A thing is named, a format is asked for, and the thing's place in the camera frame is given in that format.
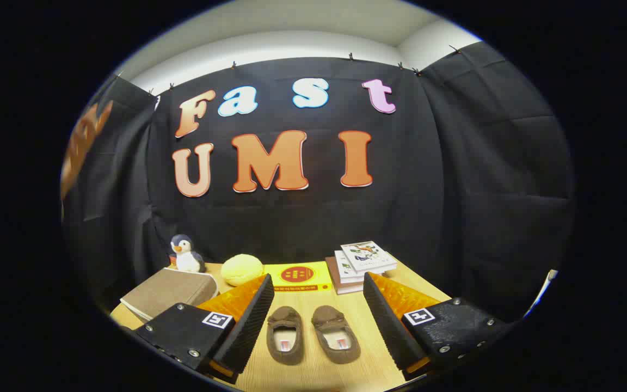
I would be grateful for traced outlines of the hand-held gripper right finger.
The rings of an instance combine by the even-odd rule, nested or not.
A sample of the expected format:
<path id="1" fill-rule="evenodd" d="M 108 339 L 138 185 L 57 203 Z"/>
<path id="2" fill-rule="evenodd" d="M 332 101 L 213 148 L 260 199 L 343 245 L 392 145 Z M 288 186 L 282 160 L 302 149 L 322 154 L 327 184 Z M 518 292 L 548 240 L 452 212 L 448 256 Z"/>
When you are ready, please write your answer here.
<path id="1" fill-rule="evenodd" d="M 406 381 L 448 373 L 513 328 L 465 298 L 440 301 L 380 274 L 365 274 L 363 294 Z"/>

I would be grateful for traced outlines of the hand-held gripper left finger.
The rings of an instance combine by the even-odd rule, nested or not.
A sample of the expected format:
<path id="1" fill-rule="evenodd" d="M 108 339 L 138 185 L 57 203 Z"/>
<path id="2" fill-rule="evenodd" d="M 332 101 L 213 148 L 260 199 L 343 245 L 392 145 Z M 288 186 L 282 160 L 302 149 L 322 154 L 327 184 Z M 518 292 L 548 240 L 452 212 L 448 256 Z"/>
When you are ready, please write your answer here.
<path id="1" fill-rule="evenodd" d="M 175 303 L 133 338 L 192 372 L 234 384 L 253 352 L 274 298 L 269 274 L 197 306 Z"/>

